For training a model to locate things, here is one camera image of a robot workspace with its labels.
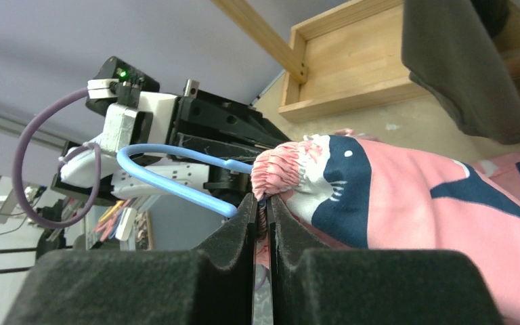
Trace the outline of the pink patterned shorts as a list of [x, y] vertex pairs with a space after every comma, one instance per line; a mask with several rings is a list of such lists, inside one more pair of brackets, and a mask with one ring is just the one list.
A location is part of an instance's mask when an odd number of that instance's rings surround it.
[[251, 182], [327, 244], [464, 253], [520, 324], [520, 154], [469, 165], [341, 129], [266, 150]]

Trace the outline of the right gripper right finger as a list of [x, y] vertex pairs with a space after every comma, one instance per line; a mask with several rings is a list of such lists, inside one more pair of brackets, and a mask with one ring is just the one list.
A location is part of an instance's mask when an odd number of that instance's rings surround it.
[[462, 253], [332, 248], [278, 197], [267, 219], [276, 324], [502, 323]]

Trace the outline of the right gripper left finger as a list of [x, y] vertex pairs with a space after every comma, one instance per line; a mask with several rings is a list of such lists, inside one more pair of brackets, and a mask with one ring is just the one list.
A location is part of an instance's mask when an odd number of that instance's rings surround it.
[[41, 257], [5, 324], [251, 324], [255, 214], [235, 217], [187, 251], [53, 251]]

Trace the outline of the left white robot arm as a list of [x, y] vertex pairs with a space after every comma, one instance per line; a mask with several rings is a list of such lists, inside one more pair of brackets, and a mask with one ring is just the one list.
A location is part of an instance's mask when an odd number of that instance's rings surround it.
[[108, 58], [81, 92], [104, 118], [99, 135], [66, 143], [53, 190], [97, 205], [175, 194], [216, 211], [250, 192], [256, 157], [288, 141], [252, 106], [200, 89], [181, 95], [122, 59]]

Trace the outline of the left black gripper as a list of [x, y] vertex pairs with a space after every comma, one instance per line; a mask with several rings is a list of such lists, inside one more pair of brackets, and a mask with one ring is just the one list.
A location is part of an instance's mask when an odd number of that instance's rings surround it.
[[193, 79], [183, 90], [171, 118], [172, 146], [252, 164], [260, 153], [290, 141], [252, 106], [200, 90]]

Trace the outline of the blue wire hanger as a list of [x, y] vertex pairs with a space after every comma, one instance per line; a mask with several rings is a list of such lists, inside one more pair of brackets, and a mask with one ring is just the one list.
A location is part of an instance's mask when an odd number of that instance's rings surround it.
[[160, 190], [164, 190], [168, 193], [188, 200], [200, 207], [204, 207], [210, 211], [218, 213], [228, 219], [236, 215], [237, 208], [234, 205], [224, 202], [213, 196], [207, 196], [198, 190], [158, 175], [155, 172], [138, 165], [136, 162], [133, 162], [130, 159], [130, 156], [134, 154], [144, 153], [161, 153], [173, 156], [181, 156], [184, 158], [191, 158], [201, 163], [206, 163], [208, 165], [221, 167], [229, 171], [246, 174], [250, 174], [252, 172], [252, 165], [233, 159], [224, 160], [187, 148], [180, 148], [177, 146], [164, 144], [134, 144], [120, 149], [116, 154], [116, 159], [119, 165], [134, 178], [139, 179], [140, 181], [154, 186]]

